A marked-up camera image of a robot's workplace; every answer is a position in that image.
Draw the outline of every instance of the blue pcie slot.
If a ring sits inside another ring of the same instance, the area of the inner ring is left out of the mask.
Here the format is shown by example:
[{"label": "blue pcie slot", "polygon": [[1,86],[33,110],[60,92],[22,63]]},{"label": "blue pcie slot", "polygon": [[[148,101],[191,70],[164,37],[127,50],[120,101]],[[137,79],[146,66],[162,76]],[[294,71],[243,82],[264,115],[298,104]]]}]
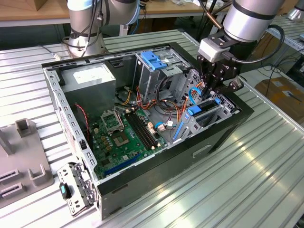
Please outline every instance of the blue pcie slot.
[{"label": "blue pcie slot", "polygon": [[176,130],[176,133],[175,135],[173,136],[173,140],[176,139],[177,135],[179,134],[180,130],[181,130],[181,127],[184,125],[184,122],[182,121],[178,127],[178,129]]},{"label": "blue pcie slot", "polygon": [[111,173],[114,173],[114,172],[116,172],[116,171],[118,171],[120,169],[123,169],[124,167],[127,167],[128,165],[131,165],[132,163],[134,163],[136,161],[136,159],[138,158],[139,155],[141,155],[141,154],[139,153],[138,155],[130,158],[129,160],[127,160],[127,161],[125,161],[125,162],[123,162],[123,163],[121,163],[119,165],[116,165],[115,167],[110,168],[107,171],[104,171],[105,176],[109,175]]}]

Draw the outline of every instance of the red wire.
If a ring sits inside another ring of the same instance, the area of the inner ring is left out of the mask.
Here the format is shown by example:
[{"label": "red wire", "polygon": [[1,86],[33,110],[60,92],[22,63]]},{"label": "red wire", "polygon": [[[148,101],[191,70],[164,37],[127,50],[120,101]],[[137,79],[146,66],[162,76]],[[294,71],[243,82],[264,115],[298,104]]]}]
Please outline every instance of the red wire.
[{"label": "red wire", "polygon": [[80,105],[75,104],[75,106],[81,110],[82,114],[83,114],[84,117],[85,117],[86,132],[87,132],[87,142],[89,143],[89,122],[88,122],[88,120],[87,120],[86,113],[85,113],[85,111],[83,110],[83,108],[82,108]]}]

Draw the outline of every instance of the motherboard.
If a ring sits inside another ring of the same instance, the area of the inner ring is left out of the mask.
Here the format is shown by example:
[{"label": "motherboard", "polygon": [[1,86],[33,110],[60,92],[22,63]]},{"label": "motherboard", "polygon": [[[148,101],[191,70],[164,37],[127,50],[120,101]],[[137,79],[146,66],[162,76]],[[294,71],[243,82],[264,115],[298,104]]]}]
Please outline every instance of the motherboard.
[{"label": "motherboard", "polygon": [[161,136],[150,131],[148,123],[142,109],[110,111],[90,123],[98,178],[103,179],[167,146]]}]

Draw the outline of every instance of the ram slot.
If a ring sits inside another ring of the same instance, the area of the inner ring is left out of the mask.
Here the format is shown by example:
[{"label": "ram slot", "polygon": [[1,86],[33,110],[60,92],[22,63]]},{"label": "ram slot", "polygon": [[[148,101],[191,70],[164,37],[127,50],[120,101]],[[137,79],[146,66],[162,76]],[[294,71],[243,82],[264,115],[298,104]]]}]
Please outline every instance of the ram slot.
[{"label": "ram slot", "polygon": [[125,118],[147,150],[150,150],[152,146],[156,146],[156,141],[153,139],[153,137],[150,135],[148,130],[145,128],[145,126],[135,113],[126,114]]}]

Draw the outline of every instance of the blue plastic latch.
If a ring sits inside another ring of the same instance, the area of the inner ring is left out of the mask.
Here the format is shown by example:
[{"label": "blue plastic latch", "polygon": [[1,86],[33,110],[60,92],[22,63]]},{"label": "blue plastic latch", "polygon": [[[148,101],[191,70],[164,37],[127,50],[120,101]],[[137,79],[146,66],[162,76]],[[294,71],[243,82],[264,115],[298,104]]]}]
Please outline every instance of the blue plastic latch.
[{"label": "blue plastic latch", "polygon": [[153,70],[160,70],[166,68],[168,65],[163,63],[158,56],[156,56],[153,52],[147,51],[142,52],[141,57],[146,61],[146,63],[153,69]]},{"label": "blue plastic latch", "polygon": [[217,103],[218,105],[220,104],[220,99],[219,99],[218,97],[216,97],[216,98],[214,99],[214,101],[215,101],[215,103]]},{"label": "blue plastic latch", "polygon": [[66,192],[65,186],[61,186],[61,193],[64,194]]},{"label": "blue plastic latch", "polygon": [[201,112],[201,109],[197,106],[192,106],[188,108],[187,111],[190,115],[194,115],[195,113]]}]

